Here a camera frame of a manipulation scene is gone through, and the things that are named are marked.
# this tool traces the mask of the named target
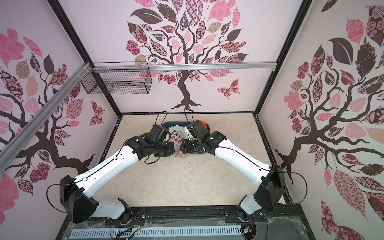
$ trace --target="pink wall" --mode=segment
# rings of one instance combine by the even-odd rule
[[[384,233],[383,29],[382,1],[315,1],[260,114],[316,239]]]
[[[0,21],[2,149],[83,61],[44,0],[4,2]],[[65,214],[47,187],[96,165],[116,119],[103,95],[68,95],[0,176],[0,239],[56,237]]]
[[[190,64],[275,61],[301,0],[60,2],[94,62]],[[113,98],[122,112],[254,111],[269,75],[269,68],[182,71],[179,78],[153,72],[149,94]]]

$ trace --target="robotic arm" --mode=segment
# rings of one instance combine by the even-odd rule
[[[237,214],[248,220],[255,211],[264,208],[272,211],[285,192],[284,175],[278,165],[270,167],[257,161],[237,148],[220,132],[210,133],[209,126],[195,121],[185,126],[188,139],[182,142],[185,153],[210,153],[234,165],[249,177],[258,187],[250,196],[245,196],[238,204]],[[106,200],[93,197],[97,190],[120,171],[131,164],[149,157],[171,156],[174,143],[164,141],[170,133],[167,128],[153,125],[149,133],[128,139],[119,151],[91,170],[76,176],[69,175],[60,181],[60,202],[71,217],[72,222],[80,223],[90,217],[109,217],[126,223],[131,219],[131,208],[123,200]]]

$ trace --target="tree decal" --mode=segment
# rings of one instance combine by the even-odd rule
[[[135,61],[147,61],[150,65],[240,63],[247,56],[244,53],[237,53],[246,42],[235,42],[241,32],[241,29],[235,29],[240,21],[240,12],[234,8],[235,0],[228,2],[226,0],[172,0],[161,3],[154,1],[155,5],[152,1],[136,0],[136,2],[147,8],[137,9],[131,14],[132,20],[136,21],[133,17],[135,16],[145,24],[133,23],[131,19],[127,21],[134,40],[127,41],[126,49],[136,56]],[[184,3],[186,10],[181,11]],[[206,11],[209,11],[209,17],[202,19]],[[216,21],[206,26],[211,19]],[[151,76],[157,76],[159,82],[164,80],[168,84],[175,83],[181,90],[184,98],[172,109],[183,106],[185,110],[193,112],[190,106],[201,106],[201,104],[191,99],[186,81],[188,79],[191,82],[200,81],[202,77],[213,81],[213,77],[220,78],[229,73],[232,72],[230,70],[209,70],[208,72],[183,70],[151,72]],[[236,93],[234,88],[226,89],[224,93],[226,97]]]
[[[369,10],[369,21],[383,19],[382,6],[366,8]],[[326,53],[323,45],[320,45],[312,61],[304,62],[298,67],[299,80],[290,85],[292,91],[284,97],[287,107],[292,110],[287,118],[292,121],[292,130],[295,133],[293,147],[288,155],[280,153],[277,149],[276,152],[283,161],[281,166],[291,171],[298,151],[303,145],[309,145],[308,154],[314,155],[314,163],[324,167],[327,186],[333,183],[340,196],[364,218],[367,218],[366,203],[370,203],[377,215],[384,220],[383,195],[369,192],[383,191],[382,184],[372,177],[382,174],[384,166],[370,164],[366,159],[357,159],[353,155],[357,152],[369,152],[380,158],[384,157],[380,149],[372,149],[366,145],[372,141],[384,144],[384,129],[377,128],[377,125],[384,123],[384,107],[371,109],[374,101],[383,101],[384,74],[377,74],[377,71],[371,73],[374,66],[380,67],[375,47],[381,53],[383,46],[381,35],[370,36],[368,26],[363,40],[361,21],[353,20],[357,23],[355,27],[351,27],[351,21],[348,19],[346,25],[350,41],[340,37],[330,39],[329,42],[333,45],[332,53]],[[359,44],[358,51],[354,52],[354,42],[359,39],[362,43]],[[334,67],[334,60],[340,67]],[[373,126],[363,127],[367,123]],[[340,143],[348,144],[349,147],[338,147]],[[335,169],[329,164],[330,159],[333,159]],[[352,174],[362,173],[366,176],[350,176],[345,170],[341,170],[341,166]],[[346,227],[337,227],[333,220],[324,218],[322,221],[329,234],[332,231],[341,234],[338,232],[341,229],[353,232]]]
[[[22,55],[20,57],[15,54],[8,54],[8,51],[13,51],[13,46],[19,49],[24,49],[25,46],[17,42],[18,34],[15,30],[8,29],[7,32],[10,39],[5,39],[6,41],[0,44],[1,58],[11,56],[10,61],[25,58]],[[57,92],[54,86],[62,85],[68,79],[65,64],[55,70],[49,55],[43,58],[40,48],[32,40],[26,37],[23,37],[23,40],[30,48],[30,56],[27,56],[26,60],[16,65],[15,72],[18,78],[10,74],[9,69],[0,66],[0,75],[5,87],[0,93],[0,116],[8,119],[6,122],[0,121],[0,134],[10,135],[7,139],[0,137],[0,142],[5,145],[27,124],[29,118],[33,117],[48,102],[48,96]],[[41,91],[38,89],[38,81],[44,86]],[[16,159],[22,159],[17,161],[20,163],[6,168],[6,170],[18,168],[13,179],[17,182],[20,190],[33,195],[33,184],[46,180],[49,171],[54,168],[71,167],[75,168],[79,174],[88,171],[93,155],[81,162],[76,158],[60,156],[58,152],[58,148],[65,146],[65,139],[71,137],[65,132],[65,129],[76,127],[80,123],[75,120],[83,108],[83,99],[76,99],[79,91],[80,84],[71,91],[55,112],[51,114],[50,118],[41,126],[40,130],[36,132],[38,142],[27,149],[21,150],[16,156]],[[102,114],[101,108],[97,108],[97,112]]]

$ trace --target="butterfly decal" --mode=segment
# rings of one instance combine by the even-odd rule
[[[239,85],[239,79],[236,79],[232,82],[231,86],[229,88],[218,88],[217,90],[224,94],[225,97],[229,99],[229,96],[235,93],[239,93],[239,88],[237,87]]]
[[[89,122],[90,126],[95,125],[96,123],[97,124],[102,123],[103,119],[101,115],[103,114],[103,111],[105,111],[101,107],[98,107],[93,100],[92,100],[92,108],[93,108],[93,111],[95,112],[95,115],[93,115],[93,117],[91,118],[91,121]]]

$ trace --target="wire basket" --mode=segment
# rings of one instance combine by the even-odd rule
[[[95,70],[81,81],[86,92],[89,93],[137,93],[148,94],[152,84],[149,68],[137,66],[137,69]]]

